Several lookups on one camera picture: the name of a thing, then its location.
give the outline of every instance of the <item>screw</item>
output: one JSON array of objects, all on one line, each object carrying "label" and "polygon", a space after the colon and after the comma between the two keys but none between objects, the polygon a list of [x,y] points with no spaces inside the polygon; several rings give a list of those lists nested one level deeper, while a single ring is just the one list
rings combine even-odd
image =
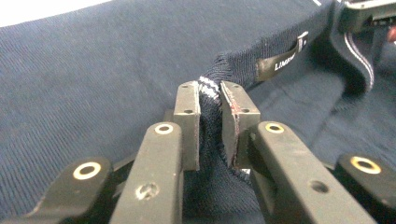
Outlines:
[{"label": "screw", "polygon": [[136,190],[136,197],[140,200],[150,200],[157,196],[160,192],[160,188],[155,183],[148,183],[140,186]]}]

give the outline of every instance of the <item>white surface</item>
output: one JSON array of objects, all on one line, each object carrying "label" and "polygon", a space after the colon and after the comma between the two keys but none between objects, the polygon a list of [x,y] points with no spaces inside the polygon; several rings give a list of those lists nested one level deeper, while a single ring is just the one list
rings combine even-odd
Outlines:
[{"label": "white surface", "polygon": [[111,0],[0,0],[0,27],[35,21]]}]

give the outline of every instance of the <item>garment label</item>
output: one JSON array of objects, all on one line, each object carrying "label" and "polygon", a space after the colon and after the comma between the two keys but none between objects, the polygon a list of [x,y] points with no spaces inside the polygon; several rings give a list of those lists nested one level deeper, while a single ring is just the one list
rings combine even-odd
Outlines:
[{"label": "garment label", "polygon": [[308,32],[297,37],[296,46],[290,51],[267,59],[257,61],[257,81],[265,81],[278,74],[283,67],[293,61],[297,53],[303,50],[307,43]]}]

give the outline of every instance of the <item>navy blue fabric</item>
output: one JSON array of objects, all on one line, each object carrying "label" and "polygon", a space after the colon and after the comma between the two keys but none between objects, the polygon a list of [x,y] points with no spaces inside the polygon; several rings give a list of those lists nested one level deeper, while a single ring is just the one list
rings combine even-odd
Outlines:
[{"label": "navy blue fabric", "polygon": [[[335,29],[339,3],[319,1],[117,0],[1,28],[0,220],[31,211],[76,159],[135,154],[177,86],[201,74],[201,170],[185,175],[186,222],[262,222],[248,176],[225,165],[208,80],[251,89],[262,119],[288,124],[324,161],[357,151],[395,168],[396,47],[382,33],[350,37],[375,67],[367,88],[370,74]],[[255,87],[256,60],[304,31],[307,48]]]}]

